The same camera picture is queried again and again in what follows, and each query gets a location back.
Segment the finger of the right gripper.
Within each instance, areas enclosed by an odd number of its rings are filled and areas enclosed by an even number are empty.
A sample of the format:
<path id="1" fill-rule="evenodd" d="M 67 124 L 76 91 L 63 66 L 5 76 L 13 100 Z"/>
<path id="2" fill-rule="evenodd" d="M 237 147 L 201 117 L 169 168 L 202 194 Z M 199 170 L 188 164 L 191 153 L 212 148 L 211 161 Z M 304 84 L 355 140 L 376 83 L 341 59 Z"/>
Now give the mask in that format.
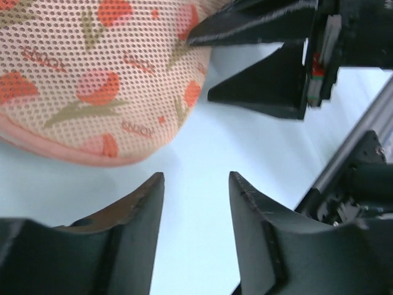
<path id="1" fill-rule="evenodd" d="M 303 48 L 303 41 L 284 43 L 263 60 L 209 89 L 208 101 L 302 120 L 306 111 Z"/>

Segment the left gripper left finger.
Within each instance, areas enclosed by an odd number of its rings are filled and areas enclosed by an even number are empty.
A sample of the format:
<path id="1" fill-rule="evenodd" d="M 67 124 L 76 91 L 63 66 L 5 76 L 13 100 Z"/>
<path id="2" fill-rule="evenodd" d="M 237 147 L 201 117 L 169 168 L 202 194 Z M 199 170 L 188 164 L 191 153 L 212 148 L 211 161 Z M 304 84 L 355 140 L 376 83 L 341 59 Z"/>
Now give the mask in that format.
<path id="1" fill-rule="evenodd" d="M 70 226 L 1 219 L 2 294 L 149 294 L 165 179 Z"/>

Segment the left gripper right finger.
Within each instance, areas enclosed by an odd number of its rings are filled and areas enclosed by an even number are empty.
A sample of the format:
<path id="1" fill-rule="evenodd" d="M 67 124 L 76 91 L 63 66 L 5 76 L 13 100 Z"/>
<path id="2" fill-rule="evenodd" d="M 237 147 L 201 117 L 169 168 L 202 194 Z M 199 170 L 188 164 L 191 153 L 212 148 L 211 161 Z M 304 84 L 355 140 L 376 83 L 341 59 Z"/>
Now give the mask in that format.
<path id="1" fill-rule="evenodd" d="M 391 294 L 392 220 L 331 226 L 296 213 L 237 172 L 229 196 L 236 294 Z"/>

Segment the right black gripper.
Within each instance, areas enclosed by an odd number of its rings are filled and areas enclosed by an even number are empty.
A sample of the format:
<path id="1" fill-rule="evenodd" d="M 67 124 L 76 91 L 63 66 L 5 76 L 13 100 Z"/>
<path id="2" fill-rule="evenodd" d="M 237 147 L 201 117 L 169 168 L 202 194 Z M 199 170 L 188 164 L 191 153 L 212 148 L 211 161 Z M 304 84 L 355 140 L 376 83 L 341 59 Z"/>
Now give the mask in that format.
<path id="1" fill-rule="evenodd" d="M 186 43 L 294 42 L 310 32 L 303 91 L 308 106 L 330 99 L 341 67 L 392 69 L 392 1 L 319 1 L 318 9 L 316 1 L 230 1 L 194 27 Z"/>

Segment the pink floral mesh laundry bag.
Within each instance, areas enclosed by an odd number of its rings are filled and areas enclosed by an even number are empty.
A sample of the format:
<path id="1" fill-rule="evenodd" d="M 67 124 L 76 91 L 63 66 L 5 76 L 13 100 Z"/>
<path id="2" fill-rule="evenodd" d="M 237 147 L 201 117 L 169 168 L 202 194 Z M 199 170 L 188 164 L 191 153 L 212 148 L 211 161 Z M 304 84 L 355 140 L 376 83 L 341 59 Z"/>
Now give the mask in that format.
<path id="1" fill-rule="evenodd" d="M 168 144 L 211 56 L 189 32 L 223 1 L 1 2 L 1 139 L 94 166 Z"/>

